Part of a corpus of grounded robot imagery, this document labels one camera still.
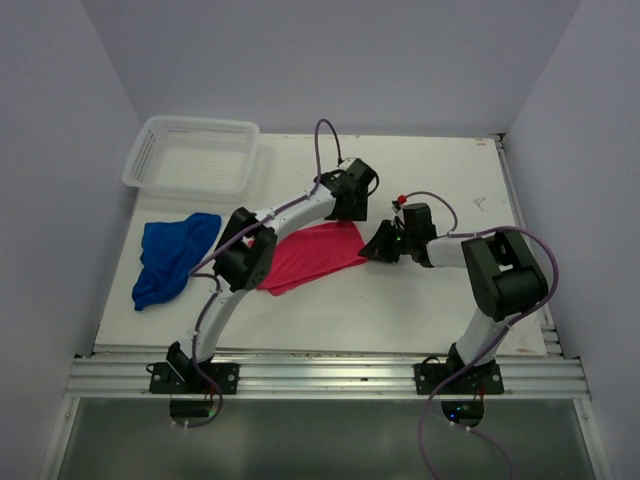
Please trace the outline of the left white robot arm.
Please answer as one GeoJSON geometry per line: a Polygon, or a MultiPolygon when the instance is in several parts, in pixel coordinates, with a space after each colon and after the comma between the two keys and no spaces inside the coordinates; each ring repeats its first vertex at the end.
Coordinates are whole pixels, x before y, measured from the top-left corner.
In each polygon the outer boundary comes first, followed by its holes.
{"type": "Polygon", "coordinates": [[[214,291],[193,326],[170,345],[166,364],[172,379],[185,392],[201,390],[208,379],[205,362],[211,360],[232,313],[240,301],[266,280],[278,243],[302,227],[319,221],[364,221],[369,188],[379,185],[377,172],[361,159],[319,174],[309,188],[283,203],[250,211],[235,210],[207,264],[213,266],[214,291]]]}

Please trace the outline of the pink microfiber towel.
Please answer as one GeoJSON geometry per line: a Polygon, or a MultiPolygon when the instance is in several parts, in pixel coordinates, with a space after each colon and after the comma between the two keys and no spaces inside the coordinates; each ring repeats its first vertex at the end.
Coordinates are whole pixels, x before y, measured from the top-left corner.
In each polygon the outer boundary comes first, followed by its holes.
{"type": "Polygon", "coordinates": [[[298,230],[275,249],[271,270],[257,287],[272,296],[283,295],[340,270],[362,265],[365,246],[352,222],[330,222],[298,230]]]}

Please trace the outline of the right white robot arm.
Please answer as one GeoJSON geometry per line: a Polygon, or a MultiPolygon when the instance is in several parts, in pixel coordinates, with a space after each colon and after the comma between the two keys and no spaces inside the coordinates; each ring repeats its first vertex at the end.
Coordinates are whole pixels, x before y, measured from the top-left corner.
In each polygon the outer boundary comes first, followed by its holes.
{"type": "Polygon", "coordinates": [[[394,210],[359,256],[384,263],[409,256],[425,268],[466,271],[476,310],[450,348],[445,379],[454,391],[468,392],[481,380],[479,367],[495,360],[508,330],[550,298],[553,286],[527,244],[539,240],[515,226],[439,235],[427,204],[395,202],[394,210]]]}

